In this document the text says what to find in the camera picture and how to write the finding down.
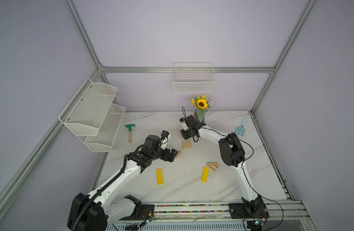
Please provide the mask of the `wooden rectangular block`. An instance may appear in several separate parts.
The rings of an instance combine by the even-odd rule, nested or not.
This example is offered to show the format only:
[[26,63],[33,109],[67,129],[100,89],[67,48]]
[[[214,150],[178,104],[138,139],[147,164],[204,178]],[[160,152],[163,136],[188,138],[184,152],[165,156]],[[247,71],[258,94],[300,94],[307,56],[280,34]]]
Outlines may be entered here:
[[184,144],[184,145],[182,145],[182,147],[183,147],[184,150],[192,148],[191,144]]
[[183,141],[182,145],[183,146],[191,146],[191,142],[190,141]]

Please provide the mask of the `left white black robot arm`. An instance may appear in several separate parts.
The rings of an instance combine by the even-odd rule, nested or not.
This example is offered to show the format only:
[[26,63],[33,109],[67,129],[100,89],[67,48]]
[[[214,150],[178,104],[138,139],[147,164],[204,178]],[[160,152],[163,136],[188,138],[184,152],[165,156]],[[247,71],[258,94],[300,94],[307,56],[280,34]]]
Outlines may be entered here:
[[112,205],[121,190],[139,176],[154,160],[173,162],[178,151],[175,149],[149,149],[140,145],[124,156],[122,167],[93,191],[79,193],[72,202],[67,222],[71,231],[104,231],[113,222],[133,214],[136,198],[125,197]]

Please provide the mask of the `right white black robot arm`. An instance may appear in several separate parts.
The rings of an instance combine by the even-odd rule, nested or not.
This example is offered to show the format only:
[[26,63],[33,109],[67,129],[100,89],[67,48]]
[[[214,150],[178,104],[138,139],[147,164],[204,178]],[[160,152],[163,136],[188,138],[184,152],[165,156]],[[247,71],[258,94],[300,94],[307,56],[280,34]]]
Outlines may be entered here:
[[234,169],[234,176],[241,190],[245,211],[250,215],[265,211],[266,206],[263,198],[256,192],[249,176],[245,163],[245,151],[237,135],[216,131],[205,123],[196,121],[191,115],[181,118],[180,123],[183,128],[180,132],[185,140],[203,138],[219,146],[220,156],[224,164]]

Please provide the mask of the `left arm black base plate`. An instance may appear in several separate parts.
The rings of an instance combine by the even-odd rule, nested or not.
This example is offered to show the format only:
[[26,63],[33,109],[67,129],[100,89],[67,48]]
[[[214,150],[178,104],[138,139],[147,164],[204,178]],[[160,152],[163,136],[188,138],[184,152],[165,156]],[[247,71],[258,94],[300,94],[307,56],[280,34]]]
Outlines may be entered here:
[[155,205],[146,204],[135,207],[130,216],[124,217],[121,220],[141,220],[144,221],[149,218],[149,214],[154,214]]

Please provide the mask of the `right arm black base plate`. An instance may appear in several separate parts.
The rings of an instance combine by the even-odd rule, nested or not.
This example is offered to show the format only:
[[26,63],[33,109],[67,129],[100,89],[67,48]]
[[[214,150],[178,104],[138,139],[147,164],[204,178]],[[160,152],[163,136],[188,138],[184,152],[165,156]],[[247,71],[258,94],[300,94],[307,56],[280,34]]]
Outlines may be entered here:
[[245,203],[231,203],[229,212],[232,219],[244,218],[269,218],[266,205],[261,203],[258,206],[253,206]]

